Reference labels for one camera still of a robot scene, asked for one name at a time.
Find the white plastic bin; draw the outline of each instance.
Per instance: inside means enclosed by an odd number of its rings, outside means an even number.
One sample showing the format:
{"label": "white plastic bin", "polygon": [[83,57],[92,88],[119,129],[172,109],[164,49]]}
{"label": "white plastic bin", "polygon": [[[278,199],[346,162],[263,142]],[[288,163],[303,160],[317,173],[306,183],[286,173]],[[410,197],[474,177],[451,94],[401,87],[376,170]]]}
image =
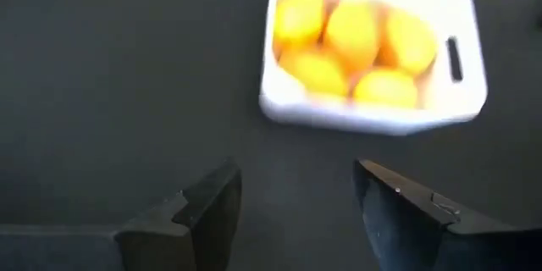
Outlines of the white plastic bin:
{"label": "white plastic bin", "polygon": [[[309,101],[303,85],[287,74],[273,54],[277,0],[269,0],[263,53],[260,105],[272,120],[341,130],[405,135],[473,119],[487,96],[473,0],[381,0],[426,19],[438,38],[434,66],[421,87],[423,108],[400,109],[347,104],[335,100]],[[456,38],[462,80],[451,76],[446,41]]]}

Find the dark gray surface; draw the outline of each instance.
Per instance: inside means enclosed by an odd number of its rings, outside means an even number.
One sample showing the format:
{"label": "dark gray surface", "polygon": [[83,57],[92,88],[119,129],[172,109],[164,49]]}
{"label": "dark gray surface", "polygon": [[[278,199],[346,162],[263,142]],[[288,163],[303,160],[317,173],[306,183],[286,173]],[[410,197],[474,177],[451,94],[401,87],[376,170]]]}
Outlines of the dark gray surface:
{"label": "dark gray surface", "polygon": [[354,157],[491,216],[541,224],[542,0],[475,1],[482,113],[390,138],[261,115],[267,0],[0,0],[0,217],[118,222],[232,155],[245,191],[231,270],[377,269]]}

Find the table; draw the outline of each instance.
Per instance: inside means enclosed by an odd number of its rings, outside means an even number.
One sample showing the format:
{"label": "table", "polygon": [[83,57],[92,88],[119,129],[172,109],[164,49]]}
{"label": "table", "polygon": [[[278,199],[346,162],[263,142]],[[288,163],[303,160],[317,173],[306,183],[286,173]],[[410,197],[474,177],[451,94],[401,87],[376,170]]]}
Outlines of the table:
{"label": "table", "polygon": [[542,223],[542,0],[475,0],[484,109],[399,138],[264,118],[267,0],[0,3],[4,222],[121,221],[233,156],[244,198],[230,270],[378,269],[355,158],[512,224]]}

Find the yellow lemon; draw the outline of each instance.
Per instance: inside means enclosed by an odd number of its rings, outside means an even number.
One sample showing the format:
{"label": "yellow lemon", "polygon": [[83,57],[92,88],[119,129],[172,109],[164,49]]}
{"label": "yellow lemon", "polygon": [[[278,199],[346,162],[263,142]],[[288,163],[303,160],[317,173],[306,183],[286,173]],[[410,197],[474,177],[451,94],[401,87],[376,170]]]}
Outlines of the yellow lemon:
{"label": "yellow lemon", "polygon": [[346,61],[347,74],[370,67],[379,51],[377,9],[370,2],[340,2],[329,17],[324,43]]}
{"label": "yellow lemon", "polygon": [[324,0],[282,0],[274,16],[274,43],[279,49],[315,43],[324,24]]}
{"label": "yellow lemon", "polygon": [[348,92],[340,61],[330,53],[317,50],[284,53],[279,65],[296,77],[309,92],[340,97],[345,97]]}
{"label": "yellow lemon", "polygon": [[357,102],[398,108],[415,108],[418,89],[414,79],[397,69],[376,69],[361,78],[354,88]]}
{"label": "yellow lemon", "polygon": [[413,14],[391,9],[383,26],[379,64],[422,74],[437,53],[437,40],[429,24]]}

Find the white container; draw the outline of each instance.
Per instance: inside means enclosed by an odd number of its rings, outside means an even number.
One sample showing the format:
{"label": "white container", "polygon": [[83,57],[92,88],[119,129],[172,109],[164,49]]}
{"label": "white container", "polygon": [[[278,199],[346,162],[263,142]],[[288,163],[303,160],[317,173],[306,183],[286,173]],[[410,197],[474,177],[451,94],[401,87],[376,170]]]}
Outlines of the white container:
{"label": "white container", "polygon": [[[487,96],[473,0],[382,0],[427,20],[439,41],[434,66],[421,85],[423,108],[399,109],[307,98],[303,85],[278,66],[273,54],[277,0],[269,0],[260,106],[272,120],[341,130],[405,135],[473,119]],[[451,77],[446,41],[455,37],[462,80]]]}

